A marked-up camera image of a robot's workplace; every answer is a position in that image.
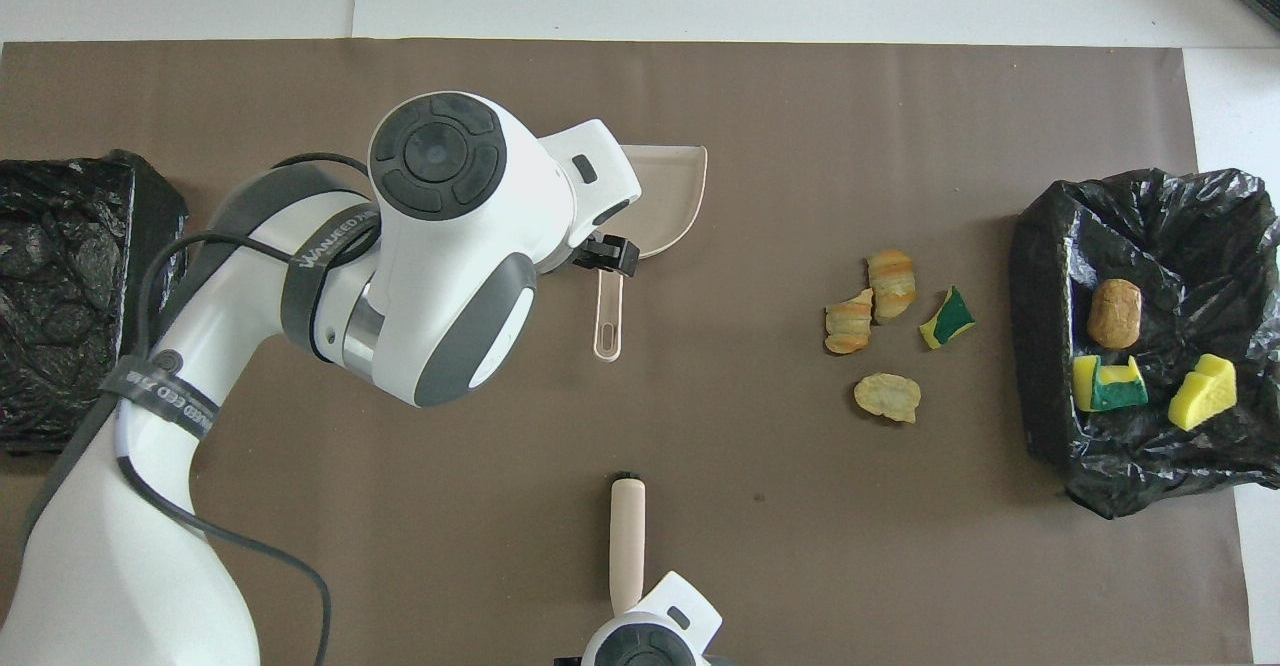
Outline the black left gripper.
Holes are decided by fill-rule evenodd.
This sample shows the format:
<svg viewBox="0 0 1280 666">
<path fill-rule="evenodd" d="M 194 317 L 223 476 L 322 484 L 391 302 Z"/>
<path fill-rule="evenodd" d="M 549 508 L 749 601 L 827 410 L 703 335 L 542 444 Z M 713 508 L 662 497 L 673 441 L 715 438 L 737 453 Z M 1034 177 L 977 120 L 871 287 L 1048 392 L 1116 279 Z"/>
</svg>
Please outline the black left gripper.
<svg viewBox="0 0 1280 666">
<path fill-rule="evenodd" d="M 590 234 L 573 250 L 573 265 L 634 277 L 640 248 L 630 240 L 611 234 Z"/>
</svg>

